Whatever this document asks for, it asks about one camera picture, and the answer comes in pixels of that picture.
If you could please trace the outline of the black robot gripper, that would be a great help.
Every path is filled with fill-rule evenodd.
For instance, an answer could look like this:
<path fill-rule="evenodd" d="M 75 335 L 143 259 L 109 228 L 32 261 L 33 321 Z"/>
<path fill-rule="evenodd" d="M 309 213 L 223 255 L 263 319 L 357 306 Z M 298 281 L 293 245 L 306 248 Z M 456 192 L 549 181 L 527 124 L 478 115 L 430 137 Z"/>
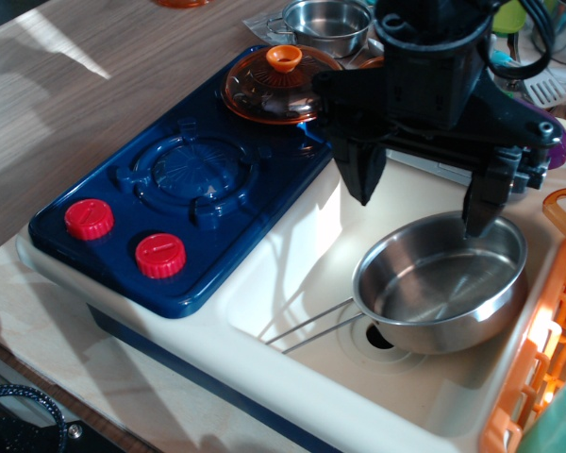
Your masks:
<path fill-rule="evenodd" d="M 555 33 L 544 6 L 524 2 L 541 36 L 541 56 L 524 66 L 497 63 L 492 22 L 500 7 L 497 1 L 380 1 L 375 34 L 383 64 L 313 78 L 333 158 L 362 206 L 383 174 L 387 150 L 471 173 L 462 211 L 466 238 L 488 234 L 512 190 L 543 183 L 561 130 L 494 79 L 542 73 Z"/>

